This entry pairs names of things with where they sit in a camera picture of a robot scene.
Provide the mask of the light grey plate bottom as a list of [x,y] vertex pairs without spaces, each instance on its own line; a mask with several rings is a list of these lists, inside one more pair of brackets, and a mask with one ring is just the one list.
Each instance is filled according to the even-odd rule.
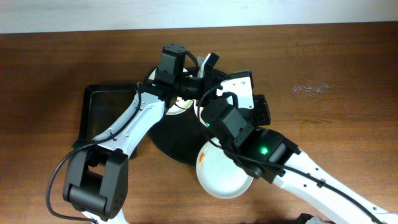
[[239,197],[254,180],[209,141],[201,147],[195,167],[200,185],[215,198]]

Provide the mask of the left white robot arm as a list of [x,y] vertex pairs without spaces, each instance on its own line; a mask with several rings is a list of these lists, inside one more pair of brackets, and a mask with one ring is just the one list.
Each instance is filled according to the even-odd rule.
[[164,45],[159,66],[135,86],[134,98],[122,115],[92,140],[77,140],[63,158],[68,165],[63,199],[84,215],[83,222],[126,222],[122,206],[128,191],[128,162],[137,145],[177,98],[198,101],[212,88],[206,75],[217,54],[209,54],[188,72],[186,57],[196,60],[182,45]]

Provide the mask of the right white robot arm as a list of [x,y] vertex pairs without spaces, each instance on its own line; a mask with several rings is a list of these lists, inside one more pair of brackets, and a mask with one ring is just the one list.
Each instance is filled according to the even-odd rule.
[[247,175],[300,197],[335,223],[397,223],[397,214],[366,200],[268,128],[268,104],[254,94],[251,71],[205,78],[198,105],[215,147]]

